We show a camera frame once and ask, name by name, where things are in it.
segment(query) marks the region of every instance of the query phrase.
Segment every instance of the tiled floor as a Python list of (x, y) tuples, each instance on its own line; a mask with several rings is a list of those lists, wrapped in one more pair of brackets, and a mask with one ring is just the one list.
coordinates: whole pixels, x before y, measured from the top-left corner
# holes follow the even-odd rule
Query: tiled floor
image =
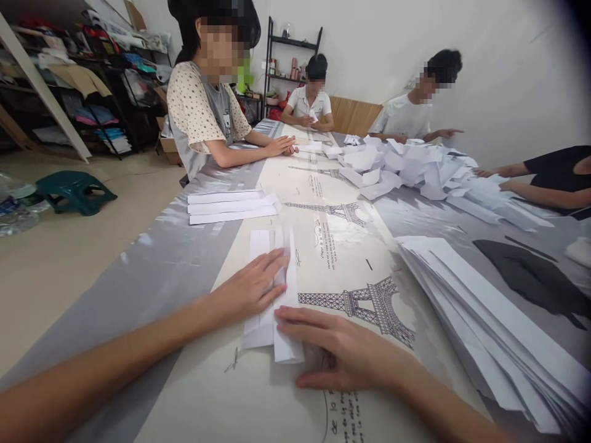
[(92, 217), (48, 210), (33, 229), (0, 237), (1, 377), (151, 225), (180, 192), (185, 171), (154, 152), (90, 165), (14, 153), (0, 156), (0, 169), (30, 183), (59, 170), (83, 170), (109, 180), (106, 186), (119, 196)]

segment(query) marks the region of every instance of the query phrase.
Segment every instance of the eiffel tower print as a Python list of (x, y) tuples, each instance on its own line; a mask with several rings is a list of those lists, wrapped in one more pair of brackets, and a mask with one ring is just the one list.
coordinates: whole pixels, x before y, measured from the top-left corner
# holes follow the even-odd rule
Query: eiffel tower print
[[(412, 349), (414, 331), (403, 325), (392, 308), (392, 297), (396, 293), (396, 285), (388, 277), (376, 284), (368, 284), (366, 288), (344, 290), (342, 293), (298, 293), (297, 301), (303, 305), (343, 311), (349, 317), (378, 326), (382, 334), (391, 335)], [(374, 310), (360, 308), (360, 300), (371, 300)]]
[(337, 217), (344, 218), (346, 221), (350, 223), (355, 223), (356, 225), (359, 225), (362, 228), (365, 227), (365, 221), (357, 217), (357, 215), (355, 214), (355, 210), (359, 209), (359, 205), (357, 203), (347, 203), (337, 206), (300, 205), (295, 203), (284, 203), (284, 206), (326, 212), (329, 215), (336, 215)]
[(327, 175), (328, 177), (336, 178), (343, 182), (347, 182), (347, 179), (343, 177), (338, 169), (309, 169), (309, 168), (298, 168), (296, 166), (289, 166), (290, 169), (306, 170), (310, 172), (316, 172), (317, 174)]

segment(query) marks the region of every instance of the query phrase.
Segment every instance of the plastic stool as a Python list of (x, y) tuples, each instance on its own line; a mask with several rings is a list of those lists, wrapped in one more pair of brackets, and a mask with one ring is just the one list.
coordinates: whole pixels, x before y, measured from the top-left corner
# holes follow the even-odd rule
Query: plastic stool
[[(95, 215), (104, 203), (117, 198), (105, 185), (85, 172), (60, 171), (38, 180), (36, 184), (37, 190), (56, 214), (79, 212), (84, 216)], [(93, 191), (103, 191), (104, 194), (93, 195)]]

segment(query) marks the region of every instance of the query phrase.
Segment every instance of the white shirt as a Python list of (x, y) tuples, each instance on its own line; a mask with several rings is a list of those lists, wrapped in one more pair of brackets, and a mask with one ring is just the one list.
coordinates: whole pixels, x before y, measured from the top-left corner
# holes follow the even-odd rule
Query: white shirt
[(429, 132), (429, 120), (433, 105), (415, 105), (408, 100), (408, 94), (391, 99), (369, 129), (375, 134), (400, 134), (407, 138), (423, 138)]
[(332, 113), (331, 99), (328, 94), (324, 91), (320, 91), (312, 106), (308, 103), (306, 97), (306, 87), (295, 88), (289, 96), (288, 106), (294, 109), (294, 117), (303, 117), (310, 114), (310, 108), (316, 114), (316, 118), (320, 120), (320, 116), (328, 115)]

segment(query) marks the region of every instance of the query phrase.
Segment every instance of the green object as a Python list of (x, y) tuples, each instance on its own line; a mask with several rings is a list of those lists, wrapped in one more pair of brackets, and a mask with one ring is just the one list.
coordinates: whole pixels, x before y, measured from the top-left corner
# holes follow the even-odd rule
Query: green object
[(80, 171), (60, 171), (37, 181), (37, 190), (56, 214), (79, 212), (95, 215), (100, 207), (117, 196), (95, 177)]

